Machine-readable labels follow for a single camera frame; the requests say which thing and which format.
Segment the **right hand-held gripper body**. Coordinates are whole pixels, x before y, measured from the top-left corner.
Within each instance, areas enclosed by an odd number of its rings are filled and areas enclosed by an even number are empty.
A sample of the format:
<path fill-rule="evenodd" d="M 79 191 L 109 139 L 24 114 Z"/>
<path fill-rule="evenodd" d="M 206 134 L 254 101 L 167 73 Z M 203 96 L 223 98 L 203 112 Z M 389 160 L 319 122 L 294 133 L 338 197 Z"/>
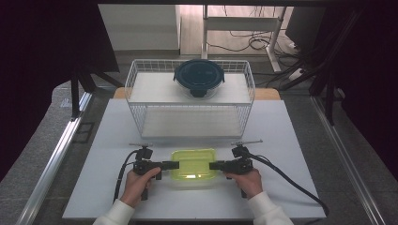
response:
<path fill-rule="evenodd" d="M 242 144 L 233 149 L 233 154 L 236 159 L 228 162 L 224 173 L 245 174 L 254 169 L 253 162 L 249 159 L 249 150 Z"/>

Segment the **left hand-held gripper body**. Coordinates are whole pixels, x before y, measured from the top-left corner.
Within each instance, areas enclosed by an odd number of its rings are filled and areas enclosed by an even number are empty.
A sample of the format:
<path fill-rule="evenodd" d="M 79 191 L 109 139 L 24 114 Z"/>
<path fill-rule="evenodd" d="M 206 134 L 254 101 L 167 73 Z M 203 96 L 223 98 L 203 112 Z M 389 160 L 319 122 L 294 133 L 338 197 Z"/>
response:
<path fill-rule="evenodd" d="M 151 160 L 153 151 L 149 149 L 151 143 L 135 143 L 134 146 L 139 146 L 138 150 L 134 150 L 135 161 L 133 162 L 133 171 L 138 175 L 144 175 L 154 168 L 160 168 L 160 162 Z"/>

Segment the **green rectangular lidded container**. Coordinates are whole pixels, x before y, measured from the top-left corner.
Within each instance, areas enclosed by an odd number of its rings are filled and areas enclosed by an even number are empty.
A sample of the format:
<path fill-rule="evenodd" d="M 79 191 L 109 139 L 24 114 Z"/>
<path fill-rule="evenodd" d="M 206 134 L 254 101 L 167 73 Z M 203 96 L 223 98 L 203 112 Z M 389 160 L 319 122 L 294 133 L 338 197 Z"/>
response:
<path fill-rule="evenodd" d="M 174 188 L 203 189 L 214 185 L 217 172 L 209 169 L 209 163 L 216 161 L 213 148 L 177 150 L 171 160 L 179 162 L 179 168 L 170 171 Z"/>

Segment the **white wire shelf rack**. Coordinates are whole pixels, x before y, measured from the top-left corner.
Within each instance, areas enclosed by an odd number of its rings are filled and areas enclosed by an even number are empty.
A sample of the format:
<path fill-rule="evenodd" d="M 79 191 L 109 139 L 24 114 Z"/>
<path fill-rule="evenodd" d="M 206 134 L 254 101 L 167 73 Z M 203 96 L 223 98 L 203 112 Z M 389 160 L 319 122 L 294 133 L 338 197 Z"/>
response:
<path fill-rule="evenodd" d="M 255 97 L 250 64 L 212 60 L 220 68 L 218 86 L 200 97 L 178 82 L 183 60 L 132 62 L 125 98 L 143 138 L 239 138 Z"/>

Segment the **round dark blue lidded container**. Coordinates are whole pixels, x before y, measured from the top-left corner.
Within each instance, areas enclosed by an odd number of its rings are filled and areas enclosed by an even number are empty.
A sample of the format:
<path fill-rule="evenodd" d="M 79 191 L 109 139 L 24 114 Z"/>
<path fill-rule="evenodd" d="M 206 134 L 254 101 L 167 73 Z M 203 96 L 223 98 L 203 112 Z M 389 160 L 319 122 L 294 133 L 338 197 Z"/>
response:
<path fill-rule="evenodd" d="M 211 98 L 224 83 L 224 70 L 215 62 L 206 59 L 192 59 L 175 69 L 177 82 L 189 97 Z"/>

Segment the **person's right hand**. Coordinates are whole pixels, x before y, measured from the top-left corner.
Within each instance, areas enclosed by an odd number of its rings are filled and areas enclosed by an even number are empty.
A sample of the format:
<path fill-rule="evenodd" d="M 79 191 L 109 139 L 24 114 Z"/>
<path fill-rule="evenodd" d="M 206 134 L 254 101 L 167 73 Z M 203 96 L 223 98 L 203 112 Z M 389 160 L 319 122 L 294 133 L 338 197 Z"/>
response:
<path fill-rule="evenodd" d="M 231 178 L 236 181 L 237 186 L 246 193 L 248 200 L 263 191 L 261 174 L 257 169 L 252 169 L 250 172 L 245 174 L 226 172 L 224 175 L 227 178 Z"/>

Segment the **person's left hand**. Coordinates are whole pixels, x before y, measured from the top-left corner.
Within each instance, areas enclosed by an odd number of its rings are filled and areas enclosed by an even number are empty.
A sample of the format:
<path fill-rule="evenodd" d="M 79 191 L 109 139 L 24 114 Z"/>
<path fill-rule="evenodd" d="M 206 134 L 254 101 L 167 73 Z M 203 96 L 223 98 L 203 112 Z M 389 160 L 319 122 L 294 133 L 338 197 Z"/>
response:
<path fill-rule="evenodd" d="M 142 200 L 144 190 L 150 187 L 151 179 L 160 171 L 161 169 L 159 167 L 151 169 L 144 175 L 139 175 L 134 171 L 129 171 L 124 192 L 119 200 L 126 205 L 135 208 Z"/>

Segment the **wooden table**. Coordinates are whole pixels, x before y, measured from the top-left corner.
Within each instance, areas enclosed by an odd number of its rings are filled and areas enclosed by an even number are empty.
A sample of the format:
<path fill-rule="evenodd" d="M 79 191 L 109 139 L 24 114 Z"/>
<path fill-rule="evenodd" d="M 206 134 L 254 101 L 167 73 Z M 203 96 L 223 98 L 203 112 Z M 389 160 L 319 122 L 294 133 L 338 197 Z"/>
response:
<path fill-rule="evenodd" d="M 124 98 L 125 88 L 120 87 L 115 90 L 114 98 Z M 273 88 L 256 88 L 255 89 L 255 100 L 280 100 L 280 94 L 276 89 Z"/>

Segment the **black metal stand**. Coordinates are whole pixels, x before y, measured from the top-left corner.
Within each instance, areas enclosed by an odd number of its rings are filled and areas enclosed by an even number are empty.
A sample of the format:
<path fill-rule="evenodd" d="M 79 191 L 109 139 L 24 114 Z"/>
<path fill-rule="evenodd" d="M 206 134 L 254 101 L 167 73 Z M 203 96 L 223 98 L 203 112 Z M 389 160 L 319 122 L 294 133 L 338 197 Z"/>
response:
<path fill-rule="evenodd" d="M 355 23 L 360 17 L 360 8 L 349 8 L 345 15 L 339 19 L 335 19 L 335 25 L 321 41 L 320 45 L 306 54 L 306 57 L 311 57 L 312 61 L 317 56 L 318 63 L 308 66 L 307 70 L 298 78 L 283 84 L 280 87 L 281 91 L 288 90 L 300 83 L 303 83 L 310 78 L 314 78 L 308 91 L 311 96 L 319 96 L 323 90 L 326 90 L 326 100 L 324 107 L 324 115 L 331 126 L 333 121 L 333 102 L 335 89 L 335 73 L 333 68 L 337 66 L 337 58 L 339 52 L 344 46 L 349 33 L 353 29 Z"/>
<path fill-rule="evenodd" d="M 93 66 L 77 66 L 73 71 L 70 79 L 70 88 L 71 88 L 71 107 L 72 114 L 71 120 L 76 120 L 81 114 L 80 110 L 80 99 L 79 99 L 79 86 L 81 86 L 86 93 L 92 94 L 97 86 L 92 78 L 92 74 L 100 77 L 104 81 L 110 83 L 115 87 L 122 87 L 123 83 L 119 82 L 115 78 L 112 78 L 110 75 L 105 72 L 99 70 Z"/>

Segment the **white power strip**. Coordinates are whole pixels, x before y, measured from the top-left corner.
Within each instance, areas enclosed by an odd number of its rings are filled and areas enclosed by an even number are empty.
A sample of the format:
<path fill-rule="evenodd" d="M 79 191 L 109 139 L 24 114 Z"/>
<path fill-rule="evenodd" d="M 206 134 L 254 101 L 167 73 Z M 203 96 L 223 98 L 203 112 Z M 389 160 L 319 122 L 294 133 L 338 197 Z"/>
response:
<path fill-rule="evenodd" d="M 289 77 L 288 79 L 290 81 L 294 81 L 296 78 L 300 77 L 303 73 L 305 72 L 305 70 L 303 68 L 298 68 L 296 71 L 294 71 Z"/>

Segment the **white cabinet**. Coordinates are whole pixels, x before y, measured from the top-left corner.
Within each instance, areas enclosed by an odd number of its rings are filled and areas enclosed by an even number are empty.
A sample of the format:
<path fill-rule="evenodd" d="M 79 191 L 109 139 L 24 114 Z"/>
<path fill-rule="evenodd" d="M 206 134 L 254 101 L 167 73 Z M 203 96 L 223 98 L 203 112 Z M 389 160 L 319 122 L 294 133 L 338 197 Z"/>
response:
<path fill-rule="evenodd" d="M 179 5 L 105 5 L 99 11 L 115 51 L 180 49 Z"/>

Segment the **dark curtain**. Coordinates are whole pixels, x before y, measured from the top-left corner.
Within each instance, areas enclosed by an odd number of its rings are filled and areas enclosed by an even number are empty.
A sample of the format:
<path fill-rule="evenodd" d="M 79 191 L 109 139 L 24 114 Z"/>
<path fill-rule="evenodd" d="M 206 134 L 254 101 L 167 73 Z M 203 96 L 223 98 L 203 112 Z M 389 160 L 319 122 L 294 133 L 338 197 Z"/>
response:
<path fill-rule="evenodd" d="M 398 178 L 398 0 L 365 0 L 335 60 L 352 123 Z"/>
<path fill-rule="evenodd" d="M 76 72 L 117 72 L 100 0 L 0 0 L 0 181 Z"/>

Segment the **aluminium rail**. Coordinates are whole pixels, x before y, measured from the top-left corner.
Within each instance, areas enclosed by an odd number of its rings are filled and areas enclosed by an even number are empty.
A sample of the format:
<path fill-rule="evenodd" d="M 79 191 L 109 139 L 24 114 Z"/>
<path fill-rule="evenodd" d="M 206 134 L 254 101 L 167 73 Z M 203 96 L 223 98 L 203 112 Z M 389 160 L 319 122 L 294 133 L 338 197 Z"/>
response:
<path fill-rule="evenodd" d="M 63 158 L 68 152 L 71 140 L 76 133 L 79 125 L 82 122 L 82 117 L 89 105 L 92 94 L 84 92 L 78 103 L 78 113 L 75 118 L 72 118 L 67 123 L 61 138 L 59 139 L 53 153 L 44 168 L 35 188 L 32 191 L 27 203 L 22 210 L 15 225 L 32 225 L 40 207 L 42 206 L 45 197 L 54 181 L 54 178 L 61 166 Z"/>
<path fill-rule="evenodd" d="M 333 146 L 342 162 L 345 172 L 357 193 L 360 203 L 370 219 L 372 225 L 387 225 L 386 220 L 383 218 L 379 207 L 373 197 L 371 191 L 365 185 L 358 169 L 356 168 L 351 156 L 349 155 L 338 131 L 333 126 L 328 118 L 325 116 L 325 107 L 322 104 L 322 100 L 319 97 L 310 97 L 310 101 L 313 103 L 314 108 L 324 126 Z"/>

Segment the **white desk frame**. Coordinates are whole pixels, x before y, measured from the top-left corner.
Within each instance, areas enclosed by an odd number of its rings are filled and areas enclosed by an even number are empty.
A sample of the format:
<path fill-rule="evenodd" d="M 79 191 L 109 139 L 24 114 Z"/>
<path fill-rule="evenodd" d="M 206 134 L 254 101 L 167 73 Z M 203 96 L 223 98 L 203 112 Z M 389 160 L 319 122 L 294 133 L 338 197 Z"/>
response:
<path fill-rule="evenodd" d="M 275 45 L 281 31 L 287 7 L 283 7 L 278 17 L 249 18 L 249 17 L 209 17 L 208 5 L 203 5 L 203 41 L 201 58 L 207 59 L 207 32 L 208 31 L 261 31 L 271 32 L 270 42 L 266 47 L 268 60 L 275 73 L 282 70 L 275 55 Z"/>

